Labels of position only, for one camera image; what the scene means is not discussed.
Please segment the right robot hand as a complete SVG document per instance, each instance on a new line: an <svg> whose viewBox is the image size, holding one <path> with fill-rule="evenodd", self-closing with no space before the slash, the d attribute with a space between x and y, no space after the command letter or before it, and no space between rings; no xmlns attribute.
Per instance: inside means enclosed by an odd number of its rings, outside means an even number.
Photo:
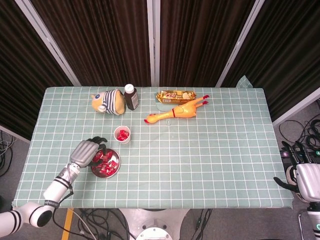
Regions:
<svg viewBox="0 0 320 240"><path fill-rule="evenodd" d="M309 203L317 203L320 201L320 165L316 163L306 151L302 143L296 141L302 154L299 159L294 148L285 141L281 142L287 150L291 161L291 172L295 174L296 184L285 183L278 177L274 177L274 181L283 189L290 190L300 194L302 199Z"/></svg>

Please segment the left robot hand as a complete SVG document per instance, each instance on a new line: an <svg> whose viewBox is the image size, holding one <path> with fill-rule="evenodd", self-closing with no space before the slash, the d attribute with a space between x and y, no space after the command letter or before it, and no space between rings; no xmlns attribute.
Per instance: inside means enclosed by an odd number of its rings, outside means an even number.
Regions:
<svg viewBox="0 0 320 240"><path fill-rule="evenodd" d="M102 150L104 154L107 152L107 147L104 144L107 142L107 139L100 136L81 141L70 155L70 162L78 165L80 168L98 166L102 163L102 160L98 160L97 162L92 162L92 160L98 151Z"/></svg>

